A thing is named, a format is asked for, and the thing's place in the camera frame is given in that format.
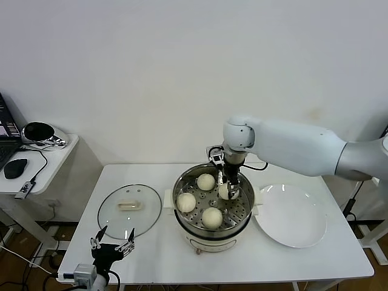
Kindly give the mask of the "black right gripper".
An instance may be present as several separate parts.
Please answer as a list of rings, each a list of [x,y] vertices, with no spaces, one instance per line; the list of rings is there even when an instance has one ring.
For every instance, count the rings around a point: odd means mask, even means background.
[[[239,164],[230,164],[226,162],[223,171],[218,172],[218,185],[230,183],[230,199],[237,199],[240,194],[240,183],[238,179]]]

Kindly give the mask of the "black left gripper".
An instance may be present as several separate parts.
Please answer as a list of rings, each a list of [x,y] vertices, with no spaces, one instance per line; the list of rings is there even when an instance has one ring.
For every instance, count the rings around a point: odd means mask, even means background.
[[[90,238],[92,258],[94,259],[93,265],[98,273],[108,272],[114,262],[122,260],[135,248],[135,228],[132,228],[129,237],[121,245],[100,244],[106,230],[107,226],[99,230],[95,237]]]

